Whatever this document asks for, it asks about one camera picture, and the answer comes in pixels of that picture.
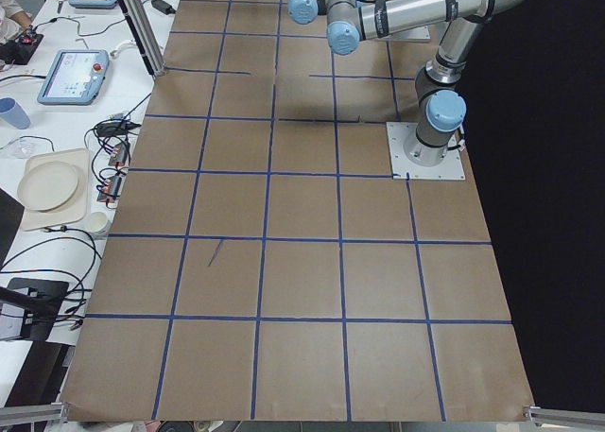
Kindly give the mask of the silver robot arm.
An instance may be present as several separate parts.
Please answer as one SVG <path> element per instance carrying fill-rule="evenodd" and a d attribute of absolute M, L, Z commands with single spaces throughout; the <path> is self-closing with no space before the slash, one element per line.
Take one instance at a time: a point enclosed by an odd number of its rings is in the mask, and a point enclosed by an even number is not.
<path fill-rule="evenodd" d="M 353 123 L 394 121 L 415 117 L 428 96 L 457 87 L 476 37 L 494 15 L 525 0 L 288 0 L 289 17 L 308 25 L 323 16 L 331 52 L 347 56 L 368 40 L 389 41 L 400 33 L 428 26 L 444 26 L 439 48 L 415 77 L 415 98 L 395 98 L 392 105 L 372 107 L 364 93 L 352 102 L 338 98 L 326 78 L 316 80 L 321 97 L 312 102 L 308 92 L 298 93 L 284 79 L 278 83 L 282 119 Z"/>

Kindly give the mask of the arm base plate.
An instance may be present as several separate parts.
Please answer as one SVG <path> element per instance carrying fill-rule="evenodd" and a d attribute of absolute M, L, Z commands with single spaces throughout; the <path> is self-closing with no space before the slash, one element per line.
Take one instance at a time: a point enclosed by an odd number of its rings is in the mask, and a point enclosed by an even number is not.
<path fill-rule="evenodd" d="M 383 38 L 386 42 L 429 43 L 431 35 L 428 26 L 420 26 L 395 33 Z"/>
<path fill-rule="evenodd" d="M 454 135 L 443 147 L 427 147 L 414 122 L 386 124 L 391 176 L 401 180 L 464 181 L 460 149 Z"/>

